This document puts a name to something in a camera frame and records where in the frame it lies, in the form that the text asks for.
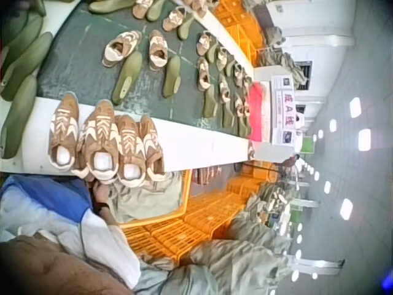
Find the person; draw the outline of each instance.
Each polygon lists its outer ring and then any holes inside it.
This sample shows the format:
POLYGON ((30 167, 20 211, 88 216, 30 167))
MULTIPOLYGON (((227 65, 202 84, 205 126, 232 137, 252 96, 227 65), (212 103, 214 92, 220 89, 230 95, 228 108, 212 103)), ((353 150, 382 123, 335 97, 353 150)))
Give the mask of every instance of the person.
POLYGON ((291 168, 292 166, 295 165, 296 161, 300 158, 299 154, 295 154, 292 157, 289 157, 282 163, 274 163, 278 167, 283 167, 283 168, 291 168))
POLYGON ((22 294, 132 294, 140 261, 108 194, 98 182, 89 191, 81 179, 10 176, 0 190, 2 286, 22 294))

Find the white shoe insole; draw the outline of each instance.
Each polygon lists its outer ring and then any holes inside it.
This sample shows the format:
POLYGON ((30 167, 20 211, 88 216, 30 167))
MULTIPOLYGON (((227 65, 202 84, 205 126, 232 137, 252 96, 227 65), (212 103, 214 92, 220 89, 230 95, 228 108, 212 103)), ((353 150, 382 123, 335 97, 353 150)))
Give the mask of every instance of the white shoe insole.
POLYGON ((56 152, 56 161, 59 165, 66 165, 69 163, 71 155, 64 146, 58 146, 56 152))
POLYGON ((94 154, 95 170, 106 171, 112 169, 112 157, 107 152, 96 152, 94 154))
POLYGON ((135 179, 139 178, 141 175, 141 169, 139 166, 134 164, 125 164, 124 165, 124 178, 125 179, 135 179))

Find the blue light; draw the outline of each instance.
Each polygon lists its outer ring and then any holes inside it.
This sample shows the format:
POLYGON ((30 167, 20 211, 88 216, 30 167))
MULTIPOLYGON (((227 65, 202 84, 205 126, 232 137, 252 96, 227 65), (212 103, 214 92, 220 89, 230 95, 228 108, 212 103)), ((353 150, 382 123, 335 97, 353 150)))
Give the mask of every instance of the blue light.
POLYGON ((383 280, 382 288, 386 291, 393 288, 393 270, 391 270, 387 277, 383 280))

